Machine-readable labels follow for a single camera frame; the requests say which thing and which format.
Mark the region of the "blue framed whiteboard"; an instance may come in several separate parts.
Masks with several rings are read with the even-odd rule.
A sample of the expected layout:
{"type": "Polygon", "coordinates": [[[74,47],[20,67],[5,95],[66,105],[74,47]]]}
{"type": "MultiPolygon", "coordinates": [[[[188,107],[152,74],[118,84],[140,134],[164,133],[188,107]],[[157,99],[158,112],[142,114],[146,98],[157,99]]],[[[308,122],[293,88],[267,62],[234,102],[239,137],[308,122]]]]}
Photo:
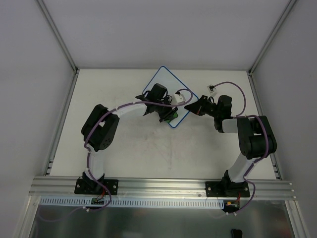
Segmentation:
{"type": "Polygon", "coordinates": [[[178,117],[168,123],[170,127],[177,128],[180,123],[186,118],[189,114],[189,111],[184,109],[184,107],[190,103],[194,103],[198,100],[198,96],[189,89],[188,86],[185,85],[179,78],[175,76],[167,67],[161,66],[157,72],[154,74],[152,79],[149,81],[147,86],[144,88],[143,93],[147,90],[151,90],[151,88],[156,84],[159,83],[165,86],[168,90],[168,95],[172,96],[176,92],[180,92],[185,96],[186,102],[180,105],[169,105],[169,107],[177,107],[178,117]]]}

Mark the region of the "green bone-shaped eraser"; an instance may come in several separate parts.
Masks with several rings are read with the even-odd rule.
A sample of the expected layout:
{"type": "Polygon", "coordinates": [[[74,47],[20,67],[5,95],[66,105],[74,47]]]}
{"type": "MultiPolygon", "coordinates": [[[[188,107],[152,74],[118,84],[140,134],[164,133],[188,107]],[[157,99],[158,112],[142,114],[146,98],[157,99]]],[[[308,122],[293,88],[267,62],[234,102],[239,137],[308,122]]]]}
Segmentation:
{"type": "Polygon", "coordinates": [[[167,123],[170,123],[171,121],[173,121],[173,120],[176,119],[177,117],[178,117],[177,112],[172,112],[171,114],[169,114],[169,115],[166,117],[166,122],[167,122],[167,123]]]}

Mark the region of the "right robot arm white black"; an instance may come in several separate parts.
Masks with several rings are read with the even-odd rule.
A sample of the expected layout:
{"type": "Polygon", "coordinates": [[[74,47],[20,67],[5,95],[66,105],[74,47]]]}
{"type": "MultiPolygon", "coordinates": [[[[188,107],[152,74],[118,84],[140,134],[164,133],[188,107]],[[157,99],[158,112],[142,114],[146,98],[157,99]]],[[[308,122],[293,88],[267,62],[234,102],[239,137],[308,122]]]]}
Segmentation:
{"type": "Polygon", "coordinates": [[[240,154],[233,166],[226,170],[218,182],[205,182],[207,197],[250,197],[246,178],[255,165],[277,150],[277,142],[266,116],[231,115],[232,98],[222,95],[215,103],[203,95],[198,101],[185,106],[198,115],[214,119],[215,129],[220,133],[238,135],[240,154]]]}

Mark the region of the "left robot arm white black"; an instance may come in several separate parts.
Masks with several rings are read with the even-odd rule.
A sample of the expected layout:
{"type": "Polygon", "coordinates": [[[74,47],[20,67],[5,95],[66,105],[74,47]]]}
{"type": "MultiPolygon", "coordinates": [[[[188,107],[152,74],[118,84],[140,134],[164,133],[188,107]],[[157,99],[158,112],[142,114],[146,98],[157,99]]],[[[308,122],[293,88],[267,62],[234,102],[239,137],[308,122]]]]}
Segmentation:
{"type": "Polygon", "coordinates": [[[84,123],[81,133],[84,147],[89,152],[87,169],[76,181],[75,194],[117,195],[118,180],[106,179],[103,159],[93,158],[94,152],[108,148],[114,140],[120,120],[126,117],[157,113],[159,122],[171,122],[178,117],[177,104],[172,101],[167,88],[156,83],[151,90],[135,97],[136,101],[108,109],[102,104],[94,107],[84,123]]]}

